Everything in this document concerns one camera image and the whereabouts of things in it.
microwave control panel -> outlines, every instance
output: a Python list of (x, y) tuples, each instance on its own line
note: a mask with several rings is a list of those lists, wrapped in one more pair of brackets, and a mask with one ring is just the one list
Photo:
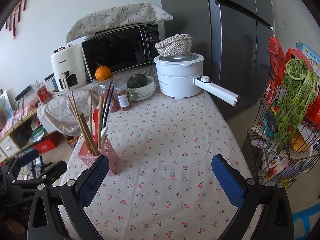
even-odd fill
[(149, 51), (150, 51), (150, 59), (151, 61), (153, 61), (153, 59), (156, 56), (159, 56), (159, 53), (156, 49), (156, 43), (160, 41), (158, 25), (157, 24), (148, 25), (146, 26), (146, 29), (147, 29)]

pink utensil holder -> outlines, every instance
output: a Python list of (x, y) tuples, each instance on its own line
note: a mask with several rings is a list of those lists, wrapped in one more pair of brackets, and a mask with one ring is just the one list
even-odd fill
[[(109, 172), (107, 175), (116, 175), (116, 169), (117, 169), (117, 164), (118, 164), (118, 155), (113, 149), (110, 141), (106, 137), (105, 143), (102, 146), (100, 150), (101, 155), (105, 155), (108, 157), (109, 160)], [(88, 168), (91, 167), (91, 165), (95, 162), (95, 160), (98, 158), (98, 156), (92, 156), (90, 155), (88, 151), (87, 144), (83, 140), (81, 149), (77, 155), (77, 158), (80, 158), (87, 166)]]

green vegetable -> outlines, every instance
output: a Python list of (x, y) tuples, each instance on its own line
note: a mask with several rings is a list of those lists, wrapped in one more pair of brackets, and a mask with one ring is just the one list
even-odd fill
[(281, 87), (286, 92), (279, 101), (280, 109), (276, 113), (278, 133), (275, 138), (280, 140), (279, 151), (292, 139), (309, 104), (316, 100), (318, 93), (316, 74), (308, 70), (303, 59), (291, 59), (285, 68)]
[(132, 75), (129, 78), (127, 85), (128, 85), (128, 88), (141, 88), (146, 86), (147, 83), (148, 83), (148, 78), (144, 74), (138, 73), (138, 74)]

floor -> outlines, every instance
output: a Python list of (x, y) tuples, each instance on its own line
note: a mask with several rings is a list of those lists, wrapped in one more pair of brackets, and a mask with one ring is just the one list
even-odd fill
[[(257, 112), (259, 110), (259, 103), (255, 103), (248, 108), (242, 110), (238, 114), (232, 116), (227, 120), (227, 123), (235, 136), (238, 145), (241, 147), (245, 138), (246, 130), (250, 129), (255, 122)], [(68, 163), (73, 149), (67, 144), (65, 137), (61, 136), (59, 146), (43, 154), (43, 162), (57, 162), (64, 160)], [(318, 196), (320, 195), (320, 163), (316, 164), (309, 173), (302, 173), (288, 189), (287, 194), (290, 201), (292, 213), (304, 210), (320, 202)], [(61, 178), (54, 183), (58, 186)], [(319, 214), (310, 218), (310, 224), (313, 226)], [(302, 223), (295, 225), (295, 236), (303, 235)]]

orange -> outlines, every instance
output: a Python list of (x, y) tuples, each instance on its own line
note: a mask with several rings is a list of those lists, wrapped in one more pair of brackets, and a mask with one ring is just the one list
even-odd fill
[(95, 76), (98, 81), (106, 80), (111, 77), (111, 69), (106, 66), (100, 66), (97, 68)]

